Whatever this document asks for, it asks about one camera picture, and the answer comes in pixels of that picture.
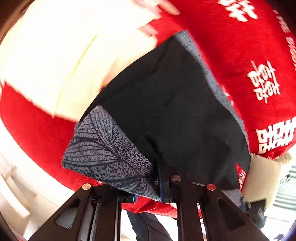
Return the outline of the cream white pillow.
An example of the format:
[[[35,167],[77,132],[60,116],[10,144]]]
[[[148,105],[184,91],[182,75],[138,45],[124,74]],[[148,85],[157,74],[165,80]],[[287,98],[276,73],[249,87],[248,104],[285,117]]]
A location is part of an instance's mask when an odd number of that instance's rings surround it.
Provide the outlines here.
[[[264,199],[265,209],[273,205],[281,179],[292,168],[293,157],[285,153],[276,160],[251,155],[250,170],[245,177],[241,194],[248,202]]]

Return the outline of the red blanket with white characters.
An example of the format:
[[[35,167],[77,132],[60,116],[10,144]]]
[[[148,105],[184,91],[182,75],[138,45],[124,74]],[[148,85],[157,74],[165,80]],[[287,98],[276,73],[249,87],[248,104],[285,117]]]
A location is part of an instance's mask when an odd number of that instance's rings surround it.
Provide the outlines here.
[[[1,1],[1,121],[22,151],[71,190],[104,182],[64,168],[76,125],[125,68],[187,31],[243,121],[248,150],[295,145],[295,35],[266,1]],[[176,217],[137,195],[123,209]]]

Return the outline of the black pants with grey waistband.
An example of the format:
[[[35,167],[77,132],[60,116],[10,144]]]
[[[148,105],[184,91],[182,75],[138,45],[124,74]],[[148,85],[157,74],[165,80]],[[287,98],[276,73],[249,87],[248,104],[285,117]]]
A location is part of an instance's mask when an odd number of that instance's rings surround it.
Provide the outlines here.
[[[75,127],[64,168],[160,199],[158,161],[186,180],[213,183],[237,202],[236,166],[250,154],[234,108],[182,31],[125,68]]]

